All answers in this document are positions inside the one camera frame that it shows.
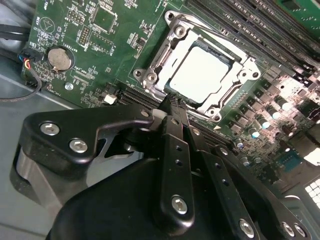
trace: colored wires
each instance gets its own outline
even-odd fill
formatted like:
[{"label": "colored wires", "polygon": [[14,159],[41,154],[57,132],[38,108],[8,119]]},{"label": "colored wires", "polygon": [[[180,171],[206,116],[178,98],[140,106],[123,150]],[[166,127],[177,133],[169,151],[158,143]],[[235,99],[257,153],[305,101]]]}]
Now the colored wires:
[{"label": "colored wires", "polygon": [[18,101],[23,101],[23,100],[29,99],[29,98],[33,97],[34,95],[36,95],[42,88],[42,81],[41,81],[39,75],[37,74],[37,72],[34,69],[32,69],[30,59],[22,58],[22,56],[19,56],[18,58],[23,62],[24,67],[35,78],[35,80],[37,82],[37,86],[33,92],[31,92],[30,94],[27,94],[25,96],[12,97],[12,98],[0,98],[0,103],[13,103],[13,102],[18,102]]}]

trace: cpu socket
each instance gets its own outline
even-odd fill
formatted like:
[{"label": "cpu socket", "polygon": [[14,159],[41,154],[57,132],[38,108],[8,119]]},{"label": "cpu socket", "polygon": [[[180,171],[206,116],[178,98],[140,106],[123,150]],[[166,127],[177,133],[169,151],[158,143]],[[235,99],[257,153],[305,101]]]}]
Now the cpu socket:
[{"label": "cpu socket", "polygon": [[166,39],[149,67],[135,69],[133,76],[154,98],[179,93],[189,113],[219,122],[239,88],[261,76],[255,59],[193,15],[170,10],[164,17]]}]

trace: capacitor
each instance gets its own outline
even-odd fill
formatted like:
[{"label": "capacitor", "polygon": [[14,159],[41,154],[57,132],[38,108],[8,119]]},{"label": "capacitor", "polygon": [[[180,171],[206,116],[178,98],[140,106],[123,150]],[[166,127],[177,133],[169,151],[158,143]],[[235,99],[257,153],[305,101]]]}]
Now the capacitor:
[{"label": "capacitor", "polygon": [[260,133],[258,132],[258,130],[256,128],[250,128],[248,133],[251,135],[252,138],[256,139],[260,136]]},{"label": "capacitor", "polygon": [[285,141],[281,140],[279,142],[279,145],[280,145],[281,149],[283,149],[285,152],[289,152],[290,151],[290,147]]},{"label": "capacitor", "polygon": [[291,131],[291,129],[286,125],[283,125],[281,129],[285,133],[285,135],[287,135],[288,137],[292,137],[294,135],[294,132]]},{"label": "capacitor", "polygon": [[281,117],[281,113],[278,112],[274,107],[270,107],[268,109],[268,113],[271,115],[273,119],[278,119]]},{"label": "capacitor", "polygon": [[284,111],[289,111],[292,108],[292,105],[287,102],[285,99],[280,98],[276,103],[280,106]]},{"label": "capacitor", "polygon": [[238,148],[238,149],[242,149],[244,147],[243,142],[241,141],[240,138],[234,140],[234,145]]},{"label": "capacitor", "polygon": [[246,156],[242,157],[242,158],[240,159],[240,162],[241,162],[245,167],[247,167],[247,166],[250,165],[250,162],[248,161],[248,158],[247,158]]},{"label": "capacitor", "polygon": [[268,122],[267,119],[265,119],[264,117],[263,117],[263,118],[260,118],[260,119],[258,120],[258,122],[259,122],[259,124],[261,125],[261,127],[262,127],[263,129],[267,129],[267,128],[270,127],[270,122]]}]

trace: cable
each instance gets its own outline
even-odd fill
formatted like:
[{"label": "cable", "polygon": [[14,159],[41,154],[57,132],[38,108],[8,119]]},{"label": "cable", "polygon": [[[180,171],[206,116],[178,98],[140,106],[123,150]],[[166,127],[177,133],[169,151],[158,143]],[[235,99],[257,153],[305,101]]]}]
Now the cable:
[{"label": "cable", "polygon": [[0,38],[7,39],[7,40],[17,40],[17,41],[27,42],[29,40],[29,34],[0,31]]},{"label": "cable", "polygon": [[11,59],[11,60],[15,61],[16,63],[20,63],[20,61],[17,58],[17,54],[12,51],[8,51],[3,48],[0,48],[0,56],[4,56],[7,59]]},{"label": "cable", "polygon": [[10,9],[15,15],[17,15],[20,19],[25,21],[28,24],[32,23],[32,18],[26,16],[17,6],[12,3],[12,0],[0,0],[0,4],[3,4],[8,9]]},{"label": "cable", "polygon": [[28,60],[28,59],[25,60],[24,64],[26,64],[26,63],[27,63],[27,67],[29,67],[28,70],[30,71],[31,75],[35,78],[35,80],[37,82],[36,89],[33,92],[31,92],[30,94],[25,95],[25,96],[12,97],[12,98],[0,98],[0,103],[14,103],[14,102],[18,102],[18,101],[23,101],[23,100],[26,100],[26,99],[33,97],[41,90],[42,81],[41,81],[40,77],[38,76],[36,71],[30,67],[30,60]]},{"label": "cable", "polygon": [[22,27],[22,26],[13,26],[0,24],[0,32],[8,32],[8,33],[17,33],[17,34],[29,34],[30,28]]}]

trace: chip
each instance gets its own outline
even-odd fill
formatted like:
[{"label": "chip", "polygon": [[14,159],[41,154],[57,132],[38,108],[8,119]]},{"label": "chip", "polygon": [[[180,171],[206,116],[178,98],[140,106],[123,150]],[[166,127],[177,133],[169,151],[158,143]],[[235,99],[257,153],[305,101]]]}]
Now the chip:
[{"label": "chip", "polygon": [[292,10],[292,11],[296,11],[296,10],[300,9],[300,6],[296,3],[295,0],[283,0],[282,4],[287,9]]}]

